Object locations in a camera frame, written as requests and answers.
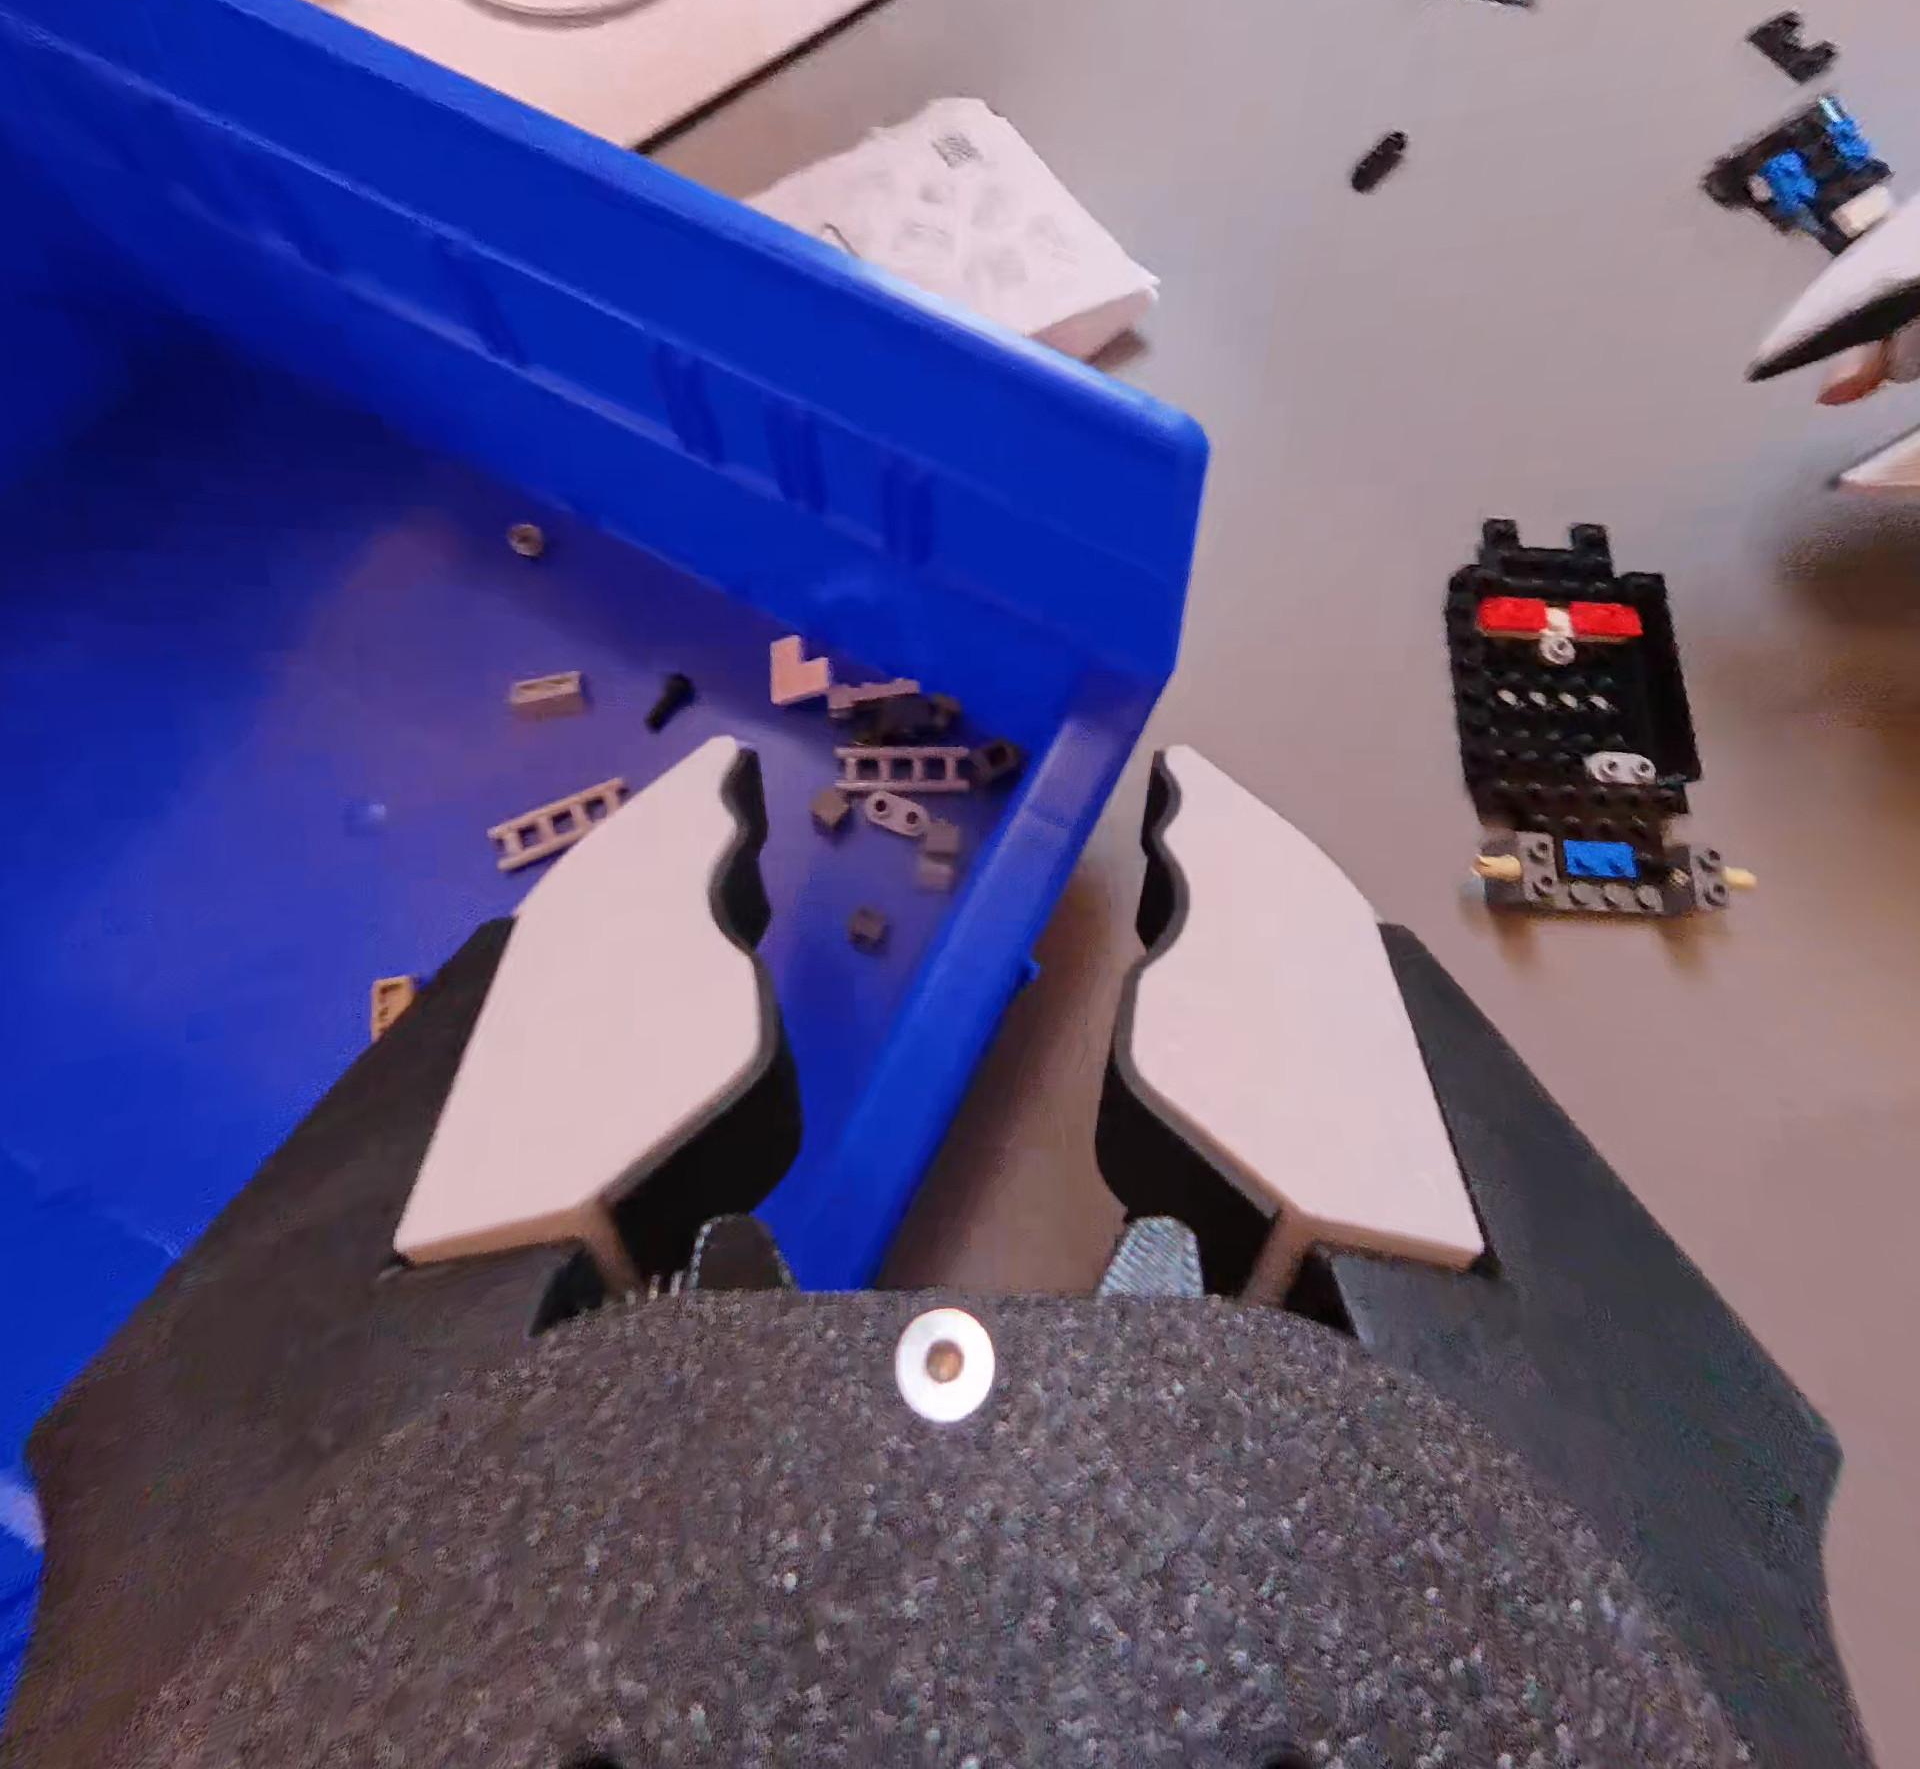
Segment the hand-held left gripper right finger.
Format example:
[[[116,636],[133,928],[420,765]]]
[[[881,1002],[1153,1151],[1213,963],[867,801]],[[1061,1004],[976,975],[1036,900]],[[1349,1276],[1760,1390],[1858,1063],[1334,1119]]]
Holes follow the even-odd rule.
[[[1162,746],[1140,814],[1097,1176],[1109,1280],[1279,1308],[1310,1255],[1475,1276],[1488,1236],[1381,922],[1279,812]]]

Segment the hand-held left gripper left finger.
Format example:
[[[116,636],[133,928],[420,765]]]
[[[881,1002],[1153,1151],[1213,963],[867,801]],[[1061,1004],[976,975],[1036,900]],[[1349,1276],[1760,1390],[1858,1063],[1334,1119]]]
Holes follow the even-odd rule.
[[[689,1266],[800,1155],[800,1079],[759,957],[759,756],[707,737],[519,902],[399,1255],[580,1247],[612,1287]]]

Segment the black lego car chassis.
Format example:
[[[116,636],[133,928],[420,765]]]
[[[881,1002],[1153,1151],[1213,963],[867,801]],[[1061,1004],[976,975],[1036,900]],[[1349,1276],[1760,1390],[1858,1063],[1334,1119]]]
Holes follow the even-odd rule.
[[[1445,590],[1475,888],[1490,916],[1720,916],[1755,873],[1692,837],[1699,746],[1660,571],[1623,571],[1609,531],[1527,542],[1479,527]]]

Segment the blue plastic bin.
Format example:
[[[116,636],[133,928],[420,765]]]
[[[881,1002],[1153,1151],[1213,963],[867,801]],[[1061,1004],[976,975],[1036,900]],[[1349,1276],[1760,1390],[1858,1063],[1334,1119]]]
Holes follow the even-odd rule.
[[[804,1144],[867,1287],[1184,639],[1204,427],[291,0],[6,0],[6,1667],[26,1436],[519,900],[486,833],[759,749]],[[836,677],[1008,737],[825,838]],[[580,671],[575,717],[510,712]],[[667,675],[697,700],[660,735]]]

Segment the blue and black lego assembly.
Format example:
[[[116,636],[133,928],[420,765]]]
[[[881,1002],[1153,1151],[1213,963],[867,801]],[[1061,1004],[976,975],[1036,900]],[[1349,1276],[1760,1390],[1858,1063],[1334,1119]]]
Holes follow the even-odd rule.
[[[1718,155],[1699,187],[1718,207],[1755,210],[1827,254],[1844,254],[1893,210],[1892,164],[1830,94]]]

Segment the heap of loose lego parts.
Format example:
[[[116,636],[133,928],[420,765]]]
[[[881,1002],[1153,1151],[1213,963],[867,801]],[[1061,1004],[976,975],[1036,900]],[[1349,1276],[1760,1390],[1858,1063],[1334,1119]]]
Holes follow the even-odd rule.
[[[697,688],[685,675],[667,675],[657,703],[646,727],[660,735]],[[836,780],[811,801],[811,821],[836,838],[862,812],[873,825],[887,825],[919,846],[919,884],[954,888],[962,837],[923,812],[923,797],[991,791],[1008,786],[1027,756],[1008,737],[980,746],[954,743],[962,703],[940,690],[923,690],[917,677],[836,677],[825,651],[804,651],[804,636],[775,636],[768,648],[768,700],[773,709],[821,709],[821,723],[844,735],[836,746]],[[575,717],[589,703],[580,671],[557,671],[519,677],[510,688],[510,712],[526,723]],[[575,789],[553,806],[533,806],[486,833],[501,873],[533,871],[563,849],[580,846],[607,821],[632,789],[615,774],[607,786]],[[381,975],[370,992],[370,1037],[381,1037],[399,1013],[420,996],[420,975]]]

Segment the white printed paper bag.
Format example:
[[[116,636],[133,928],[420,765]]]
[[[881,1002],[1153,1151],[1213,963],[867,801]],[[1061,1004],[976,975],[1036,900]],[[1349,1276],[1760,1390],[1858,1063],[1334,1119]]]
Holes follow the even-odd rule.
[[[988,101],[928,101],[775,178],[754,210],[1072,360],[1134,336],[1140,265]]]

